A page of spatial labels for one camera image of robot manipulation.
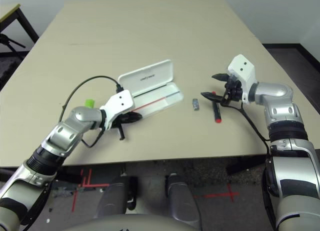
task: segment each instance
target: floor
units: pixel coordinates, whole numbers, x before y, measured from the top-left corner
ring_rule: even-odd
[[[320,72],[294,48],[268,51],[320,112]],[[15,61],[0,58],[0,77]],[[103,187],[92,187],[92,184],[103,186],[125,170],[139,180],[137,207],[130,213],[168,215],[165,176],[177,172],[195,196],[204,231],[271,231],[261,194],[264,167],[227,175],[225,167],[237,161],[236,157],[199,158],[73,167],[69,171],[82,173],[86,182],[80,187],[61,180],[54,182],[45,208],[29,230],[61,230],[92,219],[104,192]]]

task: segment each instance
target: silver robot arm segment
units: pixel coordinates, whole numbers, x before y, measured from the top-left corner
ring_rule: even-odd
[[[280,199],[275,227],[279,231],[318,230],[320,163],[293,103],[293,91],[284,84],[258,83],[252,92],[255,102],[265,107],[271,141],[266,180],[268,191]]]
[[[134,108],[128,90],[113,95],[98,108],[76,107],[69,117],[58,123],[32,156],[25,160],[0,190],[0,231],[16,231],[30,220],[35,209],[49,191],[57,170],[89,130],[110,129],[115,118]]]
[[[231,61],[227,73],[212,77],[226,82],[225,93],[223,96],[201,93],[205,98],[225,107],[231,101],[240,100],[244,104],[255,102],[264,106],[271,142],[265,182],[267,191],[279,197],[276,220],[269,215],[273,228],[319,230],[320,163],[308,140],[298,106],[293,103],[293,90],[285,84],[257,82],[254,65],[241,54]]]

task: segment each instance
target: wire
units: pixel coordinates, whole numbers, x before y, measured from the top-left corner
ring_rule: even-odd
[[[270,198],[270,194],[268,192],[266,168],[264,168],[262,173],[261,188],[262,188],[263,204],[264,204],[266,214],[272,226],[272,230],[276,231],[276,216],[275,216],[274,207],[272,205],[272,201]]]
[[[257,129],[256,125],[254,124],[254,122],[251,120],[251,118],[247,115],[245,109],[244,109],[244,103],[241,102],[241,108],[237,108],[237,107],[233,107],[233,106],[229,106],[226,104],[221,103],[220,104],[222,107],[227,107],[227,108],[232,108],[235,109],[237,111],[239,111],[244,117],[245,119],[248,121],[248,123],[251,125],[251,127],[253,128],[253,130],[255,131],[255,133],[259,136],[259,138],[261,139],[261,141],[264,143],[265,148],[266,148],[266,154],[269,157],[270,156],[270,150],[269,150],[269,146],[266,143],[266,141],[270,141],[270,139],[265,139],[265,137],[262,136],[262,134],[259,132],[259,130]]]
[[[22,231],[27,231],[34,224],[34,222],[37,220],[37,218],[39,217],[40,213],[44,209],[44,207],[49,199],[51,189],[52,189],[52,182],[50,183],[49,187],[47,188],[46,195],[45,195],[44,199],[42,200],[42,202],[39,204],[37,212],[32,217],[30,223],[28,223],[27,226]]]
[[[75,94],[75,92],[82,86],[84,85],[85,83],[91,81],[91,80],[94,80],[94,79],[108,79],[108,80],[111,80],[113,82],[115,82],[116,84],[116,92],[119,93],[121,91],[123,91],[123,87],[121,87],[121,85],[112,77],[109,77],[109,76],[105,76],[105,75],[98,75],[98,76],[93,76],[93,77],[90,77],[88,79],[86,79],[85,81],[81,82],[77,87],[75,87],[72,92],[70,93],[70,95],[68,96],[68,98],[66,99],[64,105],[62,106],[62,111],[60,113],[60,117],[59,117],[59,122],[62,121],[62,118],[65,114],[65,111],[67,109],[67,106],[68,106],[68,103],[69,101],[71,100],[72,96]],[[81,139],[82,143],[87,146],[88,148],[92,148],[98,141],[99,139],[102,137],[102,135],[104,134],[106,128],[103,127],[100,131],[100,133],[98,134],[98,136],[96,137],[95,141],[93,142],[93,144],[89,145],[87,142],[85,142],[83,139]]]
[[[86,141],[84,141],[83,139],[81,139],[81,142],[87,146],[89,149],[92,148],[93,146],[96,145],[96,143],[99,141],[99,139],[102,137],[102,135],[104,134],[106,128],[103,127],[100,131],[100,133],[98,134],[98,136],[96,137],[95,141],[93,142],[93,144],[89,145]]]
[[[77,87],[75,87],[74,90],[70,93],[69,97],[66,99],[64,105],[62,106],[62,111],[61,111],[61,114],[60,114],[60,117],[59,117],[59,122],[62,121],[62,118],[63,118],[63,116],[64,116],[64,114],[65,114],[65,111],[66,111],[66,108],[67,108],[67,106],[68,106],[68,103],[69,103],[70,99],[72,98],[72,96],[75,94],[75,92],[76,92],[82,85],[84,85],[85,83],[87,83],[87,82],[89,82],[89,81],[91,81],[91,80],[94,80],[94,79],[101,79],[101,78],[102,78],[102,79],[109,79],[109,80],[115,82],[116,88],[117,88],[117,93],[118,93],[119,91],[121,91],[121,89],[123,90],[123,88],[120,86],[120,84],[119,84],[115,79],[113,79],[112,77],[104,76],[104,75],[98,75],[98,76],[90,77],[90,78],[86,79],[85,81],[81,82],[81,83],[80,83]]]

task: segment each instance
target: marker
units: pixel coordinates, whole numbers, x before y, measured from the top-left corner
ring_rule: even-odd
[[[218,104],[215,101],[212,101],[212,107],[213,107],[215,122],[221,123],[222,119],[221,119],[220,109]]]

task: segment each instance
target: black marker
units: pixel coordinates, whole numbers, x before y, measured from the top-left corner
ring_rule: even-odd
[[[215,101],[212,101],[212,107],[214,112],[214,119],[216,123],[221,123],[221,114],[218,104]]]

